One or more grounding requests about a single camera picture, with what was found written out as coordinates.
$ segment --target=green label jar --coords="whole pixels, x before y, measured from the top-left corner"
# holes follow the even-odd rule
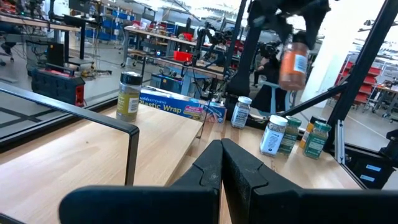
[[[285,135],[282,138],[278,152],[290,155],[294,145],[296,144],[297,136],[299,135],[299,127],[301,125],[301,120],[287,116],[287,126],[285,129]]]
[[[310,157],[312,159],[318,159],[323,146],[328,139],[328,131],[330,131],[331,126],[328,124],[323,124],[316,121],[314,124],[313,131],[308,135],[308,139],[304,146],[304,156]]]

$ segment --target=glass jar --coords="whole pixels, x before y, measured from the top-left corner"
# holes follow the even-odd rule
[[[318,159],[323,146],[328,139],[328,132],[330,131],[331,126],[329,124],[321,123],[319,121],[315,122],[314,129],[308,136],[307,141],[305,142],[303,154],[312,159]]]
[[[284,90],[302,90],[305,87],[308,46],[305,32],[293,36],[292,43],[285,46],[279,70],[279,85]]]
[[[287,120],[281,116],[271,115],[266,130],[262,135],[260,153],[267,156],[275,156],[280,142],[284,137]]]
[[[310,133],[313,130],[313,125],[317,121],[319,121],[321,123],[326,123],[326,119],[325,118],[321,118],[321,117],[318,117],[318,116],[312,116],[311,119],[310,119],[310,122],[308,122],[307,127],[305,128],[305,132],[304,132],[303,138],[300,141],[300,145],[299,146],[301,148],[304,148],[305,141],[308,139],[308,136],[310,135]]]
[[[250,113],[251,99],[245,96],[240,96],[235,105],[234,113],[232,114],[231,124],[234,128],[243,129],[246,125]]]
[[[292,116],[287,116],[287,126],[285,128],[285,134],[280,143],[278,152],[285,155],[290,155],[294,145],[296,144],[297,136],[299,135],[299,127],[301,120]]]
[[[142,76],[135,72],[122,72],[119,84],[116,119],[133,122],[137,118]]]

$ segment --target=plastic wrap box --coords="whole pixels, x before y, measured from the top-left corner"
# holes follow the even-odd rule
[[[211,102],[210,107],[208,108],[207,101],[190,98],[188,96],[183,96],[150,86],[145,86],[141,90],[139,99],[139,102],[143,105],[151,106],[186,118],[198,121],[206,120],[213,123],[224,123],[225,121],[226,108],[224,105],[219,103]]]

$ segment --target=wooden table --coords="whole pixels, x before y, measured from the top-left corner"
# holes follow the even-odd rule
[[[148,31],[144,31],[144,30],[140,30],[140,29],[136,29],[133,26],[127,26],[124,28],[124,36],[127,38],[129,37],[130,33],[134,33],[134,34],[140,34],[140,35],[149,35],[151,37],[158,37],[158,38],[162,38],[167,40],[167,48],[166,48],[166,56],[172,56],[173,55],[173,51],[175,49],[175,44],[176,43],[180,43],[180,44],[187,44],[189,46],[196,46],[195,42],[190,42],[190,41],[186,41],[186,40],[180,40],[178,38],[175,37],[169,37],[166,35],[162,35],[162,34],[156,34],[153,32],[148,32]],[[136,48],[138,49],[138,47],[140,46],[140,38],[137,38],[137,42],[136,42]],[[123,45],[123,63],[126,63],[126,59],[127,59],[127,49],[129,47],[129,41],[125,41],[124,45]]]
[[[182,78],[182,86],[181,86],[181,95],[188,96],[189,94],[189,89],[190,89],[190,84],[192,82],[192,78],[198,79],[198,78],[215,78],[217,80],[223,80],[224,75],[222,72],[212,72],[209,70],[205,70],[202,68],[197,68],[197,67],[192,67],[192,66],[184,66],[180,62],[174,62],[171,60],[166,60],[162,58],[153,58],[154,61],[159,64],[163,65],[165,67],[168,67],[172,70],[174,70],[177,73],[184,74]]]
[[[218,80],[223,80],[224,79],[224,75],[223,75],[223,70],[221,70],[221,67],[218,66],[213,66],[210,67],[210,69],[212,68],[217,68],[217,70],[220,71],[220,73],[218,72],[212,72],[209,70],[205,70],[202,68],[197,68],[197,67],[192,67],[192,66],[184,66],[182,65],[182,63],[178,63],[178,62],[173,62],[171,60],[166,60],[166,59],[162,59],[162,58],[153,58],[155,60],[156,63],[158,63],[159,65],[163,65],[163,66],[167,66],[167,67],[173,67],[173,68],[177,68],[177,69],[181,69],[182,67],[188,69],[188,70],[195,70],[196,75],[204,75],[207,78],[216,78]]]
[[[358,184],[328,153],[323,152],[318,160],[304,156],[298,144],[289,157],[281,154],[276,157],[264,156],[259,152],[263,131],[255,128],[232,128],[228,121],[224,124],[205,123],[201,139],[192,143],[190,150],[178,167],[172,181],[177,180],[192,165],[196,158],[214,139],[229,138],[252,155],[260,159],[266,166],[306,189],[360,189]],[[220,223],[231,223],[224,191],[221,194]]]
[[[178,42],[178,43],[182,43],[182,44],[188,44],[188,45],[192,45],[192,46],[196,46],[196,44],[197,44],[195,42],[190,42],[190,41],[187,41],[187,40],[181,40],[181,39],[178,39],[176,37],[169,37],[169,36],[162,35],[162,34],[155,34],[153,32],[148,32],[148,31],[144,31],[144,30],[140,30],[140,29],[135,29],[135,28],[133,28],[133,26],[127,26],[127,27],[124,28],[124,30],[128,30],[129,32],[136,33],[136,34],[144,34],[144,35],[149,35],[149,36],[153,36],[153,37],[163,38],[163,39],[166,39],[166,40],[172,40],[174,42]]]
[[[375,109],[380,108],[381,103],[382,103],[382,101],[385,99],[387,93],[392,93],[392,94],[395,95],[395,96],[393,97],[393,99],[391,100],[391,103],[390,103],[388,109],[387,109],[386,112],[382,115],[383,118],[389,117],[389,116],[391,116],[392,109],[394,109],[395,104],[398,103],[398,91],[392,90],[391,88],[388,88],[388,87],[385,87],[385,86],[381,86],[381,85],[376,85],[376,88],[377,88],[378,90],[381,91],[381,95],[380,95],[380,97],[379,97],[379,99],[378,99],[376,105],[374,105],[374,108],[375,108]]]
[[[5,16],[0,15],[0,21],[2,22],[10,22],[13,24],[20,24],[20,25],[28,25],[28,26],[37,26],[37,27],[48,27],[48,21],[43,21],[40,19],[30,19],[28,17],[16,18],[14,16]],[[63,31],[74,31],[80,32],[80,28],[61,25],[61,24],[50,24],[51,29],[63,30]]]
[[[115,116],[116,107],[102,112]],[[166,185],[202,123],[139,105],[134,185]],[[0,154],[0,212],[26,223],[57,223],[72,190],[123,185],[128,134],[79,121]]]

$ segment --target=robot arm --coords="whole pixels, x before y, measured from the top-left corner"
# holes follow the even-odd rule
[[[309,49],[315,45],[323,18],[330,10],[328,0],[254,0],[249,6],[248,24],[277,32],[284,43],[293,31],[286,18],[298,15],[305,20],[306,41]]]

